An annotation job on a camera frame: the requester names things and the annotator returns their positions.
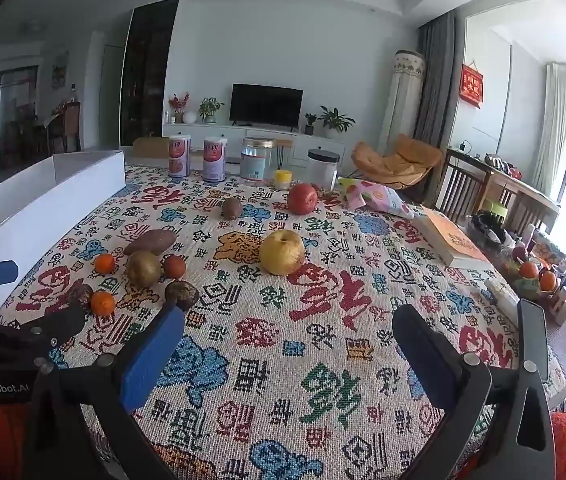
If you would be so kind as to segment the grey curtain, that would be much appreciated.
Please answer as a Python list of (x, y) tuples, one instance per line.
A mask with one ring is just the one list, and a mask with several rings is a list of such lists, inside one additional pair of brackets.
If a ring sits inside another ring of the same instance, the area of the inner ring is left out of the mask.
[(440, 148), (456, 58), (457, 13), (449, 11), (419, 28), (417, 48), (425, 61), (425, 76), (414, 137)]

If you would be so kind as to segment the small dark sweet potato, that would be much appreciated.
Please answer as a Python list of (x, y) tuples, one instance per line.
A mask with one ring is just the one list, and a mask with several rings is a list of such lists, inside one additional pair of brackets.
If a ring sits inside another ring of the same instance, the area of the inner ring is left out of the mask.
[(243, 214), (243, 204), (236, 197), (228, 197), (221, 206), (221, 216), (225, 220), (240, 218)]

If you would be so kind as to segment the green potted plant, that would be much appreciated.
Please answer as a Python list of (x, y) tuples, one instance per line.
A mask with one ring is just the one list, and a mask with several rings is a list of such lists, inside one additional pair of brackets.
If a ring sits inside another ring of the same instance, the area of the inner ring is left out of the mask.
[(214, 124), (216, 122), (216, 114), (225, 106), (225, 103), (219, 101), (214, 96), (202, 99), (198, 107), (198, 116), (205, 124)]
[(329, 108), (321, 105), (320, 108), (321, 115), (319, 120), (322, 122), (325, 136), (329, 139), (338, 139), (342, 133), (347, 132), (357, 123), (348, 114), (341, 114), (336, 107)]

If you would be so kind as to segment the orange lounge chair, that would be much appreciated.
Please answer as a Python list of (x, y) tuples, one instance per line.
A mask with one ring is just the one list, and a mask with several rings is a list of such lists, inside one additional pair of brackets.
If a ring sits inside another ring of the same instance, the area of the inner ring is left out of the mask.
[(443, 157), (439, 148), (402, 133), (387, 156), (376, 153), (364, 142), (359, 142), (351, 153), (351, 161), (365, 180), (384, 184), (395, 191), (412, 188), (421, 182)]

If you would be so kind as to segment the brown pear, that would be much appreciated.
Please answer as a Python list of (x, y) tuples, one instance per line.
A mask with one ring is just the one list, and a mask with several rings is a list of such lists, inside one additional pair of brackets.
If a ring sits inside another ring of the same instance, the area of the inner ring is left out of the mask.
[(126, 263), (126, 276), (138, 288), (154, 286), (161, 278), (161, 273), (163, 268), (158, 257), (147, 250), (134, 252)]

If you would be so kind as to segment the red flower vase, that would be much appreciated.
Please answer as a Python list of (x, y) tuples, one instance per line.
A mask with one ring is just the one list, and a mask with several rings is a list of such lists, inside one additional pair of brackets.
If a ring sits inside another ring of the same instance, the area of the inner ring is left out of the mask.
[(174, 124), (179, 124), (182, 122), (182, 115), (184, 110), (187, 108), (187, 104), (190, 101), (190, 93), (185, 92), (182, 96), (178, 96), (177, 94), (172, 94), (168, 99), (168, 105), (170, 108), (170, 120)]

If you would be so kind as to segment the long sweet potato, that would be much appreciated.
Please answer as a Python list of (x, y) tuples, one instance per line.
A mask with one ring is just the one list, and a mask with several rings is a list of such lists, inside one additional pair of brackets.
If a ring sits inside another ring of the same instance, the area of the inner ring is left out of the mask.
[(125, 255), (132, 255), (134, 252), (151, 252), (155, 256), (161, 255), (169, 249), (177, 239), (177, 234), (167, 230), (149, 230), (139, 236), (136, 240), (132, 240), (123, 249)]

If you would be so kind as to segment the dark orange tangerine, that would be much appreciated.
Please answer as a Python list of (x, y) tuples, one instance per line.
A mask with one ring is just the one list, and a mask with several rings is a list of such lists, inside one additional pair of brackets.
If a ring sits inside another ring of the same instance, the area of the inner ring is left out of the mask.
[(167, 278), (179, 280), (187, 272), (187, 264), (183, 258), (170, 255), (165, 259), (163, 269)]

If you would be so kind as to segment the red apple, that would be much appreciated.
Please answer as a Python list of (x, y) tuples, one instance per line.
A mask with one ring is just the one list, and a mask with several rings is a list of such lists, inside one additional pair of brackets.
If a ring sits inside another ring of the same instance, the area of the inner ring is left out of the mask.
[(287, 196), (287, 208), (293, 214), (303, 216), (315, 211), (319, 197), (317, 190), (309, 183), (297, 183)]

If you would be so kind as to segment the black television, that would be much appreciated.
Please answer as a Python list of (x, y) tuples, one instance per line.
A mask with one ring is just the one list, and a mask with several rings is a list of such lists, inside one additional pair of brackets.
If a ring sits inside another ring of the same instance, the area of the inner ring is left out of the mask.
[(295, 129), (303, 96), (299, 89), (233, 84), (229, 121)]

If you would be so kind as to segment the cardboard box on floor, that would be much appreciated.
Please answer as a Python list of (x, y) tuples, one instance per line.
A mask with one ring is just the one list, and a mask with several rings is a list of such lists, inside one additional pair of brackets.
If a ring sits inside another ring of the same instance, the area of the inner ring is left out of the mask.
[(170, 140), (163, 136), (142, 136), (133, 142), (132, 155), (136, 158), (168, 158), (169, 143)]

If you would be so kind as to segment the green potted plant right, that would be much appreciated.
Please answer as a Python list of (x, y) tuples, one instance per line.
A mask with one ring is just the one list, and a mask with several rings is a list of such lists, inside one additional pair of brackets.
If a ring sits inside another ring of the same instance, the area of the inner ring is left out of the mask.
[(329, 108), (321, 105), (320, 108), (321, 115), (319, 120), (322, 122), (325, 136), (329, 139), (338, 139), (342, 133), (347, 132), (357, 123), (348, 114), (341, 114), (336, 107)]

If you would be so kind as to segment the wooden side table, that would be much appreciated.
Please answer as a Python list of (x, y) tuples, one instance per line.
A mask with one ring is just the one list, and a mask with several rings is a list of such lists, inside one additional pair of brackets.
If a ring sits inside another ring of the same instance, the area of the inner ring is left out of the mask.
[(560, 212), (560, 206), (536, 188), (448, 148), (434, 208), (460, 222), (492, 205), (506, 210), (504, 229), (516, 234), (522, 234), (529, 224), (550, 233)]

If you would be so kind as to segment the orange book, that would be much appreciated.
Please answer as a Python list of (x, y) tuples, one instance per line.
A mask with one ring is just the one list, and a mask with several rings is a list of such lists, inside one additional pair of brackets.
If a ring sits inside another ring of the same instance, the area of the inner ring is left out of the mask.
[(444, 214), (425, 208), (412, 219), (443, 263), (452, 269), (488, 271), (490, 261), (472, 240)]

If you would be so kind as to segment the white tv cabinet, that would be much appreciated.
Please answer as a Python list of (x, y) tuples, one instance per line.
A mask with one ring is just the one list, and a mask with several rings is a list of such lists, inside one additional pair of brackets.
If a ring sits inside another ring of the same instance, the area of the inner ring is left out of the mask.
[(307, 136), (304, 133), (283, 132), (259, 128), (244, 128), (236, 126), (219, 126), (213, 124), (166, 124), (163, 125), (163, 136), (189, 136), (191, 148), (201, 150), (206, 138), (225, 138), (228, 140), (228, 155), (239, 157), (242, 151), (243, 139), (267, 139), (277, 141), (282, 145), (283, 162), (292, 166), (304, 166), (310, 150), (321, 150), (339, 156), (341, 165), (349, 162), (351, 149), (338, 140), (323, 138), (323, 136)]

